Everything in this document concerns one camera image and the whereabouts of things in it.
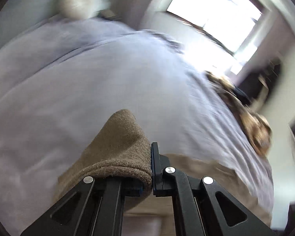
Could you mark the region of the dark furniture by wall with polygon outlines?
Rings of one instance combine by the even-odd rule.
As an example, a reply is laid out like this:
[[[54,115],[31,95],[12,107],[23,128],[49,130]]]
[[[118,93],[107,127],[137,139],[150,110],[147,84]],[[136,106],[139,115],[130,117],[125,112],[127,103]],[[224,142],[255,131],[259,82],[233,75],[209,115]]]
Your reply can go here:
[[[282,72],[282,63],[274,58],[260,69],[251,71],[238,85],[237,89],[245,96],[244,105],[258,112],[265,105],[275,89]]]

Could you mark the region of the brown patterned cloth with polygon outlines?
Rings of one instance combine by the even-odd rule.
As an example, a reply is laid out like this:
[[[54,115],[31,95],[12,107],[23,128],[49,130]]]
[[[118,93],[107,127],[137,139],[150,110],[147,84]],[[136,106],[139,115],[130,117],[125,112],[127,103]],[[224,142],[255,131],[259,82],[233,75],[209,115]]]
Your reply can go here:
[[[249,98],[229,80],[215,76],[210,71],[206,71],[205,75],[215,92],[234,115],[256,154],[265,159],[272,139],[272,129],[268,121],[250,109]]]

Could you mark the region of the tan knitted sweater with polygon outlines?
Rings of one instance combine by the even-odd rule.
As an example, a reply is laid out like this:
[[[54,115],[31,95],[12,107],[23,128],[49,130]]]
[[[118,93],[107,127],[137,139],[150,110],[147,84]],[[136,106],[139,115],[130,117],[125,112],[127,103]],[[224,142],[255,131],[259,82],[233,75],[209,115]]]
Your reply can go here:
[[[246,208],[266,225],[272,216],[252,196],[244,182],[235,172],[216,161],[205,162],[185,155],[168,154],[173,165],[194,178],[211,176],[225,187]],[[140,217],[173,217],[168,197],[152,197],[152,170],[150,143],[137,124],[134,115],[127,109],[114,113],[85,148],[80,158],[59,178],[53,201],[60,200],[86,176],[105,178],[121,176],[137,179],[143,183],[143,195],[126,200],[126,214]]]

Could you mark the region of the round white cushion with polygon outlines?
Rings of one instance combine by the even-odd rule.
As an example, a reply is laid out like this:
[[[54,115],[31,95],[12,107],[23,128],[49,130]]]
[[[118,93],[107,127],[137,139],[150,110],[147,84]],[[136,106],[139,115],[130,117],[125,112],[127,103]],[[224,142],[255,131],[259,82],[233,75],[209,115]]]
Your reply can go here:
[[[109,8],[108,0],[58,0],[58,12],[69,20],[87,20]]]

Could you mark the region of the lavender plush bed blanket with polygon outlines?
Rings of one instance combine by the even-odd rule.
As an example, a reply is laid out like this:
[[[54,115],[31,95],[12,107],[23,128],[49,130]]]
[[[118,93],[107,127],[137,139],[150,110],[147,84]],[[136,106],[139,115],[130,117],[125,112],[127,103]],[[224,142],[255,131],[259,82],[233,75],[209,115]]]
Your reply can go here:
[[[0,221],[20,235],[108,118],[130,110],[192,177],[218,162],[223,186],[266,225],[271,166],[179,44],[113,21],[52,18],[0,49]]]

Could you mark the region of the bright window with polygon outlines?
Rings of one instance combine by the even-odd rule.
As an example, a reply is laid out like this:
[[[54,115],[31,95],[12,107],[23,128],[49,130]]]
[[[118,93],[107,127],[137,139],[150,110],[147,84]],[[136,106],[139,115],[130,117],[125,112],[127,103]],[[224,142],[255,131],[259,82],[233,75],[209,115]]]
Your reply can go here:
[[[263,10],[259,0],[171,0],[167,8],[231,54],[252,32]]]

